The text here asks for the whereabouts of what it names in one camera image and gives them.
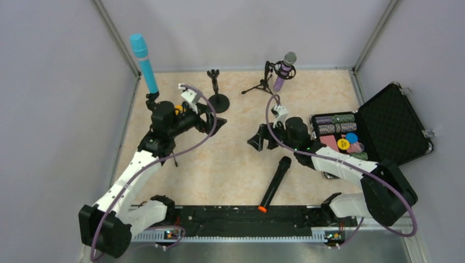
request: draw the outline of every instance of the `black foam lining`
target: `black foam lining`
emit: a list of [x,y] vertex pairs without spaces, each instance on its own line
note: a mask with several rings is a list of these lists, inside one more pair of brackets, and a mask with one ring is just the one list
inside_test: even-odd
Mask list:
[[381,160],[401,165],[424,155],[431,140],[400,87],[390,84],[363,104],[358,114]]

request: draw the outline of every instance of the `orange object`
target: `orange object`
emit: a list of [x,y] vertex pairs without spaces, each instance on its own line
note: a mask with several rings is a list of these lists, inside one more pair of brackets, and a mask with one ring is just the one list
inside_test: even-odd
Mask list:
[[267,211],[267,209],[262,207],[261,205],[258,207],[258,210],[260,210],[260,211],[262,211],[264,213],[266,213],[266,211]]

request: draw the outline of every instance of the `yellow lid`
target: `yellow lid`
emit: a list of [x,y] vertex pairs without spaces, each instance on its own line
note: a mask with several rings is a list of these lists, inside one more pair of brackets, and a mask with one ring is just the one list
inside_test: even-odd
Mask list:
[[347,150],[350,147],[350,143],[346,139],[339,139],[337,141],[337,147],[341,150]]

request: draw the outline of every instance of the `gray microphone head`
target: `gray microphone head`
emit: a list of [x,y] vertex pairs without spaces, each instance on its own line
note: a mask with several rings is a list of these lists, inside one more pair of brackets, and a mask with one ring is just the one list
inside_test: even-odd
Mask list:
[[288,52],[284,56],[284,64],[286,64],[286,66],[288,66],[288,67],[294,65],[296,60],[297,60],[297,56],[296,56],[296,54],[294,52]]

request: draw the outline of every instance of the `table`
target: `table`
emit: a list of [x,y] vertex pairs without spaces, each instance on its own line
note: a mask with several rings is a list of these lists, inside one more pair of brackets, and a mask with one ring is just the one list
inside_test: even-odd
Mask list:
[[[182,102],[178,83],[194,85],[209,97],[214,94],[206,72],[155,74],[160,97],[175,105]],[[181,205],[258,205],[282,156],[291,157],[287,171],[271,205],[320,204],[335,192],[357,193],[360,189],[344,180],[325,179],[321,172],[300,165],[292,153],[281,147],[257,152],[247,144],[265,123],[265,107],[270,95],[253,90],[241,91],[259,84],[262,71],[221,71],[219,91],[228,96],[231,106],[218,116],[227,124],[196,150],[177,158],[179,167],[168,160],[143,187],[136,203],[154,195],[166,195]],[[148,89],[142,79],[137,91],[124,144],[121,148],[115,181],[131,161],[136,147],[149,130],[151,112],[145,106]],[[359,107],[347,70],[298,71],[286,81],[281,103],[289,116],[300,116],[308,123],[311,114],[352,111]],[[175,139],[174,152],[193,146],[205,134],[192,129]]]

